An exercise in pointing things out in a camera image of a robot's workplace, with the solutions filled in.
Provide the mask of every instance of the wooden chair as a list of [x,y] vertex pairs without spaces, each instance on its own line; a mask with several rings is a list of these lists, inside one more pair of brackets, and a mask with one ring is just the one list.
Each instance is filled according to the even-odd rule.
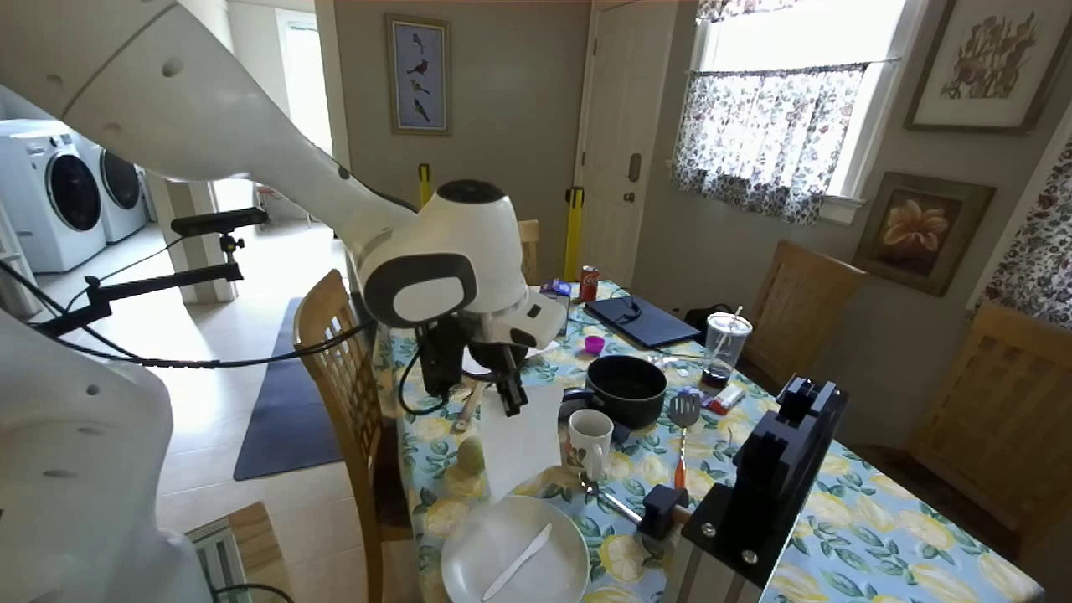
[[983,304],[912,454],[1029,553],[1072,511],[1072,332]]
[[862,266],[796,242],[777,242],[774,264],[750,311],[753,336],[746,337],[742,368],[774,393],[790,374],[810,374],[862,284]]
[[[356,326],[343,275],[329,270],[299,304],[295,346],[320,346]],[[399,482],[399,435],[380,409],[370,337],[346,337],[303,360],[321,393],[360,502],[370,600],[382,600],[382,542],[410,540],[413,528]]]
[[527,280],[541,280],[541,219],[518,219],[518,234],[524,242],[524,270]]

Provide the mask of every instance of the curtain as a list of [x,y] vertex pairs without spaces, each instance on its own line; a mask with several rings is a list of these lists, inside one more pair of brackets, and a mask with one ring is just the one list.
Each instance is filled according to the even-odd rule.
[[1072,326],[1072,140],[1055,161],[1026,228],[1012,237],[987,296],[1040,321]]
[[701,0],[697,24],[717,24],[717,20],[742,15],[742,14],[789,11],[796,3],[802,3],[802,0]]
[[867,64],[695,72],[677,140],[679,188],[810,219],[828,192]]

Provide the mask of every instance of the white plate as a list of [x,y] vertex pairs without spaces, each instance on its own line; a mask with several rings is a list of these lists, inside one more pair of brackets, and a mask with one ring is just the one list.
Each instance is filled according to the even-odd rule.
[[544,499],[508,496],[468,511],[443,542],[443,587],[453,603],[480,603],[501,571],[549,524],[549,540],[492,603],[578,603],[590,587],[590,549],[573,520]]

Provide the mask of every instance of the table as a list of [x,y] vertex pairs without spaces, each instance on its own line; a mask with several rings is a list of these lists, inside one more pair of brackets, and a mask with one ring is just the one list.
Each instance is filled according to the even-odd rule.
[[[602,280],[600,296],[627,294]],[[695,384],[703,360],[703,346],[683,340],[662,350],[642,350],[579,304],[570,307],[564,336],[535,356],[524,384],[585,384],[588,360],[585,336],[608,336],[611,356],[645,356],[668,372],[673,389]],[[413,358],[413,337],[391,337],[382,347],[387,368],[401,368]],[[723,417],[703,412],[690,427],[687,463],[690,491],[706,491],[714,482],[734,482],[734,447],[750,435],[753,422],[774,409],[774,396],[734,374],[746,398]],[[418,372],[405,381],[405,398],[433,406]],[[445,532],[483,499],[466,480],[453,480],[453,463],[466,432],[453,432],[466,393],[436,414],[401,414],[401,482],[417,524],[417,569],[422,600],[448,600],[438,579],[438,546]],[[662,414],[648,432],[637,432],[631,447],[608,454],[608,490],[645,510],[645,496],[657,482],[671,482],[677,432]],[[534,475],[518,491],[541,496],[570,511],[590,546],[590,594],[600,600],[662,600],[673,549],[648,549],[635,540],[635,524],[578,490],[570,470]],[[930,502],[902,490],[895,480],[867,464],[862,454],[831,443],[818,482],[802,510],[780,561],[761,600],[1044,600],[1031,577],[1016,569],[996,549],[961,532]]]

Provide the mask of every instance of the window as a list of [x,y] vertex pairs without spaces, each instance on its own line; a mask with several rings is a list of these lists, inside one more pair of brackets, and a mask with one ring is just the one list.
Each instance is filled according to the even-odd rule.
[[904,14],[904,0],[701,0],[679,183],[790,219],[816,218],[822,193],[854,197]]

